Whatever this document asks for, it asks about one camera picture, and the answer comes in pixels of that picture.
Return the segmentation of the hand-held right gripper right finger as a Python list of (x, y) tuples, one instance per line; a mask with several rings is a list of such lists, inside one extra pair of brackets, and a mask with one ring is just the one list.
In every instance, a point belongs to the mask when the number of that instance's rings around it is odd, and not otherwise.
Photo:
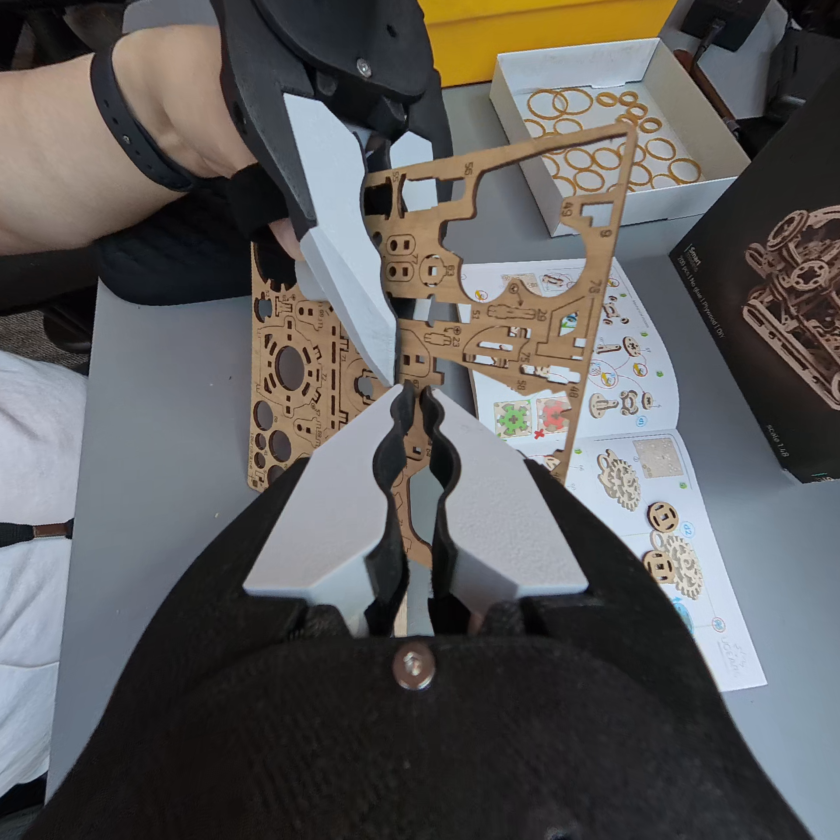
[(439, 389), (426, 388), (420, 407), (443, 490), (427, 602), (434, 632), (464, 634), (499, 602), (584, 592), (585, 574), (529, 470), (535, 463)]

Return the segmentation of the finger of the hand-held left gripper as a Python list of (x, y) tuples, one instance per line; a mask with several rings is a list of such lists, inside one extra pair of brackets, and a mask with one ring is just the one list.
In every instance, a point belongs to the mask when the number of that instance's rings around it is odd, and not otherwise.
[(396, 378), (396, 315), (382, 287), (382, 262), (362, 214), (366, 170), (359, 139), (320, 101), (283, 96), (316, 215), (301, 251), (368, 367)]
[(397, 211), (399, 216), (404, 216), (407, 213), (431, 209), (438, 204), (450, 201), (453, 183), (436, 178), (412, 181), (403, 175), (400, 179), (400, 190)]

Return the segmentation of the black model kit box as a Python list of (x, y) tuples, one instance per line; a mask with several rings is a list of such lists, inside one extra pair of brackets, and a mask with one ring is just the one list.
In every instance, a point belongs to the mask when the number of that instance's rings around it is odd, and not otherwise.
[(837, 480), (837, 70), (669, 257), (781, 466)]

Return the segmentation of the printed instruction booklet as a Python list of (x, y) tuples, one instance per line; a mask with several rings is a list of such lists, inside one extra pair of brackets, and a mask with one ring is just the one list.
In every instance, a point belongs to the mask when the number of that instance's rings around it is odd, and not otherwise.
[[(528, 288), (544, 297), (569, 291), (583, 259), (465, 265), (473, 301), (501, 302)], [(674, 367), (644, 305), (616, 259), (599, 314), (565, 484), (641, 560), (667, 552), (675, 582), (661, 584), (696, 640), (720, 690), (766, 685), (748, 628), (707, 515), (697, 477), (676, 431), (679, 390)], [(471, 372), (479, 420), (522, 454), (552, 468), (565, 443), (568, 400), (549, 391), (517, 395)], [(647, 509), (668, 501), (679, 529), (654, 531)]]

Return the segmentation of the black wristband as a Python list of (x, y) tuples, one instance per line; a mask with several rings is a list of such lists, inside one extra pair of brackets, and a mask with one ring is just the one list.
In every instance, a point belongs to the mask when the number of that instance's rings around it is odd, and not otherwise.
[(91, 92), (106, 127), (130, 162), (150, 181), (172, 192), (189, 193), (203, 183), (169, 157), (133, 114), (112, 63), (115, 44), (93, 55)]

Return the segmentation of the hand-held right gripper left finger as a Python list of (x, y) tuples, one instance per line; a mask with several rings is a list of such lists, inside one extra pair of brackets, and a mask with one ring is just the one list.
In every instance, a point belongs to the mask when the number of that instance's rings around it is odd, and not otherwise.
[(307, 460), (245, 578), (247, 593), (335, 606), (352, 635), (390, 637), (408, 569), (393, 486), (411, 385), (395, 385)]

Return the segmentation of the laser-cut wooden parts sheet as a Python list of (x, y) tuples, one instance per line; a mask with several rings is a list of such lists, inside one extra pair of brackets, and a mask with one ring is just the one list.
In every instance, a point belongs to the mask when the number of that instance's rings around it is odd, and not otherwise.
[[(544, 297), (524, 288), (501, 302), (473, 301), (462, 281), (463, 260), (443, 244), (443, 227), (476, 216), (480, 179), (510, 165), (557, 161), (604, 151), (620, 140), (616, 183), (596, 192), (562, 197), (559, 217), (582, 238), (585, 263), (571, 290)], [(618, 124), (555, 134), (447, 159), (399, 164), (364, 178), (362, 214), (381, 257), (381, 281), (389, 303), (443, 302), (458, 307), (458, 321), (431, 324), (428, 316), (397, 318), (395, 383), (415, 391), (441, 385), (440, 360), (500, 382), (517, 395), (549, 391), (569, 401), (569, 425), (553, 478), (565, 483), (595, 350), (599, 314), (613, 267), (615, 239), (633, 167), (636, 133)], [(453, 183), (451, 200), (399, 216), (402, 176)], [(356, 349), (326, 294), (304, 290), (303, 264), (293, 287), (270, 288), (251, 247), (254, 293), (248, 484), (266, 490), (295, 461), (309, 457), (385, 392)]]

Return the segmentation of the person's left hand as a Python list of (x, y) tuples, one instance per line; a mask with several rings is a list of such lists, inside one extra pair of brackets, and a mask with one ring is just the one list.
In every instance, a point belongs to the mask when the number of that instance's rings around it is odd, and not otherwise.
[[(223, 176), (229, 184), (255, 156), (225, 106), (217, 27), (150, 28), (118, 42), (112, 69), (130, 116), (170, 160), (194, 178)], [(157, 175), (142, 156), (118, 147), (107, 126), (97, 130), (98, 220), (88, 240), (125, 229), (186, 191), (185, 177)]]

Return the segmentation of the yellow plastic bin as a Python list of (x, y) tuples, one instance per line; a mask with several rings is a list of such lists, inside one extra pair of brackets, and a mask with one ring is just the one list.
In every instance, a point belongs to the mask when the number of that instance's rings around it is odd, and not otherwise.
[(420, 1), (444, 88), (489, 81), (497, 55), (657, 36), (676, 1)]

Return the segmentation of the person's left forearm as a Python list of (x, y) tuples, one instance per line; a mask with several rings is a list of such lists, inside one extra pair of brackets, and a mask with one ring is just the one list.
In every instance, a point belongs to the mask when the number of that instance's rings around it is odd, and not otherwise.
[(91, 92), (91, 56), (1, 74), (1, 254), (76, 249), (180, 197), (123, 153)]

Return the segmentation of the white cardboard tray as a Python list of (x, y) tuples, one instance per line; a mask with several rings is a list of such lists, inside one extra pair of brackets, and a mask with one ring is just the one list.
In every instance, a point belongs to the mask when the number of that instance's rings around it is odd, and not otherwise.
[(632, 124), (623, 224), (703, 214), (749, 162), (660, 38), (499, 54), (490, 101), (512, 144)]

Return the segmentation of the black quilted cushion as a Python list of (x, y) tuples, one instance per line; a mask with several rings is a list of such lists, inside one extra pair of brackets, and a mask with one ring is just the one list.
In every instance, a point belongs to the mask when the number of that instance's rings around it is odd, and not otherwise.
[(270, 288), (293, 287), (295, 261), (269, 231), (288, 216), (285, 197), (261, 170), (212, 179), (141, 223), (93, 246), (104, 285), (123, 300), (171, 306), (251, 292), (251, 245)]

